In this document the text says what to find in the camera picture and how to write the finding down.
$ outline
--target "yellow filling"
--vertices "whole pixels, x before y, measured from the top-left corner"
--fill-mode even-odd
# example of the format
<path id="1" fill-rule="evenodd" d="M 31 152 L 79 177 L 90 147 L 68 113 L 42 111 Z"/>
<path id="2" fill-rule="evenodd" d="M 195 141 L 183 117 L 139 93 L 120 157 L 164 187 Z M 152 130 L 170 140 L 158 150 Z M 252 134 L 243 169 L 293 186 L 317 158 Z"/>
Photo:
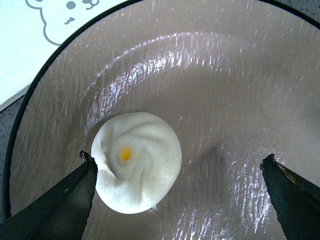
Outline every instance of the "yellow filling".
<path id="1" fill-rule="evenodd" d="M 129 161 L 131 158 L 131 150 L 127 147 L 123 148 L 121 151 L 121 159 L 125 162 Z"/>

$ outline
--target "plate rim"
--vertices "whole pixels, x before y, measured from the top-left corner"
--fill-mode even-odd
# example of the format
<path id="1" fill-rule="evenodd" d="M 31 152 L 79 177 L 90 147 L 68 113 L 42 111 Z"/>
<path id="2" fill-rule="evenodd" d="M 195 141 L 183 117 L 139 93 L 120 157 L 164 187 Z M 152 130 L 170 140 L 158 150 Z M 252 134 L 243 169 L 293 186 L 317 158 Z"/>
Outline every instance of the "plate rim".
<path id="1" fill-rule="evenodd" d="M 27 105 L 29 103 L 29 100 L 31 96 L 33 95 L 38 83 L 40 82 L 41 78 L 45 75 L 49 67 L 53 64 L 53 62 L 56 60 L 56 58 L 62 53 L 66 47 L 75 40 L 81 33 L 83 33 L 85 30 L 90 28 L 92 25 L 100 21 L 101 19 L 125 8 L 130 5 L 133 5 L 138 2 L 142 2 L 144 0 L 126 0 L 104 12 L 99 14 L 98 16 L 94 17 L 87 23 L 85 23 L 82 27 L 80 27 L 77 31 L 75 31 L 71 36 L 69 36 L 49 57 L 49 59 L 45 62 L 45 64 L 42 66 L 40 71 L 37 73 L 37 75 L 34 77 L 33 81 L 31 82 L 30 87 L 28 88 L 26 94 L 23 97 L 23 100 L 19 106 L 18 112 L 15 116 L 12 129 L 10 132 L 6 153 L 5 153 L 5 159 L 4 159 L 4 168 L 3 168 L 3 176 L 2 176 L 2 214 L 3 214 L 3 221 L 6 221 L 11 217 L 11 203 L 10 203 L 10 173 L 11 173 L 11 160 L 13 155 L 13 149 L 17 138 L 17 133 L 20 127 L 20 123 L 22 121 L 24 112 L 27 108 Z M 255 0 L 267 4 L 271 4 L 275 7 L 278 7 L 282 10 L 285 10 L 300 19 L 308 22 L 309 24 L 313 25 L 317 29 L 320 30 L 320 22 L 316 21 L 312 17 L 306 15 L 305 13 L 301 12 L 298 9 L 295 9 L 289 5 L 286 5 L 282 2 L 278 2 L 276 0 Z"/>

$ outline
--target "glossy plate surface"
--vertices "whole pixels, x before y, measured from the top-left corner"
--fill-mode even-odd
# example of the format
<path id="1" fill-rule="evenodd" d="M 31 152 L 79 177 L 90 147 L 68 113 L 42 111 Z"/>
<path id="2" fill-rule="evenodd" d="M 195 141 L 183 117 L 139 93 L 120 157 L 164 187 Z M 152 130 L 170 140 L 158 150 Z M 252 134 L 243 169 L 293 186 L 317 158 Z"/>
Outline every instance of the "glossy plate surface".
<path id="1" fill-rule="evenodd" d="M 284 240 L 259 165 L 320 186 L 320 31 L 255 0 L 145 0 L 76 37 L 39 81 L 13 148 L 14 215 L 78 167 L 110 118 L 176 132 L 179 176 L 155 213 L 95 194 L 83 239 Z"/>

